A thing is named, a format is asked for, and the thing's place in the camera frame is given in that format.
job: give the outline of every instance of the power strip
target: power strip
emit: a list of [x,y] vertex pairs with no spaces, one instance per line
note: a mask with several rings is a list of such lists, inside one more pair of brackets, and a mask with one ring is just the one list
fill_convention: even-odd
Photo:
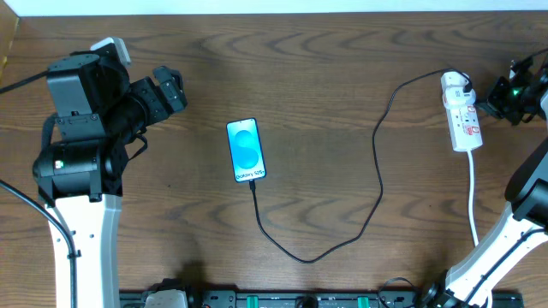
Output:
[[471,151],[483,145],[480,123],[474,107],[476,93],[474,89],[464,92],[468,80],[457,72],[448,72],[442,76],[442,99],[447,111],[447,120],[451,134],[453,150]]

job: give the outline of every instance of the brown tabletop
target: brown tabletop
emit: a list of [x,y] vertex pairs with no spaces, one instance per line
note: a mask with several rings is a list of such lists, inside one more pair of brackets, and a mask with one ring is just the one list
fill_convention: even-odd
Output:
[[[249,188],[234,181],[225,125],[257,118],[269,171],[257,183],[263,223],[288,250],[312,258],[355,236],[378,197],[372,129],[392,91],[453,66],[482,98],[510,60],[546,47],[547,21],[547,13],[26,18],[2,85],[107,36],[125,40],[132,80],[160,65],[182,72],[188,109],[150,127],[148,151],[123,175],[121,289],[166,277],[254,290],[357,291],[394,276],[423,286],[473,248],[468,160],[452,151],[439,75],[401,90],[378,131],[384,198],[364,236],[313,265],[287,258],[258,230]],[[34,198],[31,167],[52,112],[44,80],[0,97],[1,178]],[[509,177],[546,129],[483,113],[480,124],[482,237],[504,207]],[[53,306],[45,219],[5,192],[0,203],[0,306]],[[544,307],[546,257],[548,246],[536,249],[497,288]]]

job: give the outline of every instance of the white wall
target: white wall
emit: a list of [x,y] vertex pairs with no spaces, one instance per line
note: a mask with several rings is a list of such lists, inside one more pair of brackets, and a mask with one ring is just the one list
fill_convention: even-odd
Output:
[[548,10],[548,0],[4,0],[19,16]]

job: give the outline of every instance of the phone screen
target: phone screen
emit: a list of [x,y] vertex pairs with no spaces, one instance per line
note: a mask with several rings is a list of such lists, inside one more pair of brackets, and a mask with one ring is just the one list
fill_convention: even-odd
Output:
[[263,150],[255,119],[233,121],[226,125],[229,135],[232,167],[237,182],[250,181],[266,176]]

